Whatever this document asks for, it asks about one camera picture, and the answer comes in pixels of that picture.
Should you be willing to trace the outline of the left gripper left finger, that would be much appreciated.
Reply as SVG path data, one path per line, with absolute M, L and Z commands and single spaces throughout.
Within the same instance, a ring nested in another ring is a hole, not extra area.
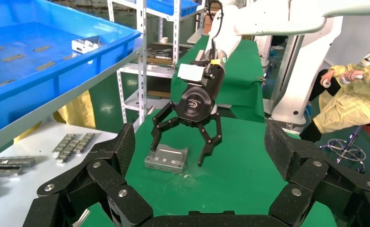
M 115 138 L 94 144 L 82 162 L 38 188 L 24 226 L 70 227 L 97 203 L 115 226 L 143 226 L 153 209 L 125 179 L 135 146 L 130 123 Z

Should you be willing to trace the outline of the bare person hand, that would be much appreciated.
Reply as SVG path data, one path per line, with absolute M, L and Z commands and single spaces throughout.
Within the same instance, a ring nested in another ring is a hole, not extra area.
M 331 78 L 333 77 L 334 73 L 335 71 L 333 69 L 328 69 L 328 71 L 321 76 L 320 83 L 321 84 L 324 84 L 327 82 L 330 83 Z
M 359 70 L 349 70 L 341 76 L 342 79 L 348 80 L 348 81 L 354 81 L 356 75 L 361 75 L 362 72 Z

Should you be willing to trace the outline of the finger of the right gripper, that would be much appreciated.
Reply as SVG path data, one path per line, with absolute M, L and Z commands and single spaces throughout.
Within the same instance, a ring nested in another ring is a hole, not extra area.
M 215 120 L 216 125 L 216 135 L 214 137 L 210 137 L 208 135 L 207 130 L 205 129 L 205 125 L 209 124 L 211 120 Z M 211 114 L 201 123 L 198 123 L 197 128 L 199 129 L 199 132 L 203 137 L 203 140 L 205 141 L 205 145 L 201 151 L 198 160 L 198 166 L 202 167 L 204 159 L 206 157 L 211 156 L 214 151 L 214 148 L 222 142 L 223 136 L 222 136 L 221 115 L 218 112 L 215 114 Z
M 160 143 L 162 138 L 162 133 L 168 131 L 181 123 L 184 123 L 184 120 L 175 116 L 169 120 L 165 121 L 165 118 L 170 115 L 171 112 L 175 111 L 176 104 L 172 101 L 169 101 L 154 117 L 153 117 L 153 130 L 151 135 L 153 141 L 151 143 L 151 151 L 156 151 L 157 146 Z

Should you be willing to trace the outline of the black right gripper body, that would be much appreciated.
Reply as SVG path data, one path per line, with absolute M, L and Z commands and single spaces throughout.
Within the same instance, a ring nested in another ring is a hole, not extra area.
M 225 69 L 219 60 L 206 61 L 206 66 L 182 64 L 178 77 L 187 83 L 179 103 L 177 116 L 185 124 L 198 124 L 217 112 L 216 99 L 220 92 Z

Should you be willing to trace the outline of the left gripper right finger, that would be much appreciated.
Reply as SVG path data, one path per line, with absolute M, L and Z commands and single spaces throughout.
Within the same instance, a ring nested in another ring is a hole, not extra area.
M 290 137 L 274 122 L 266 125 L 264 144 L 287 182 L 270 206 L 270 216 L 299 227 L 319 202 L 350 227 L 370 227 L 370 177 L 337 164 L 312 142 Z

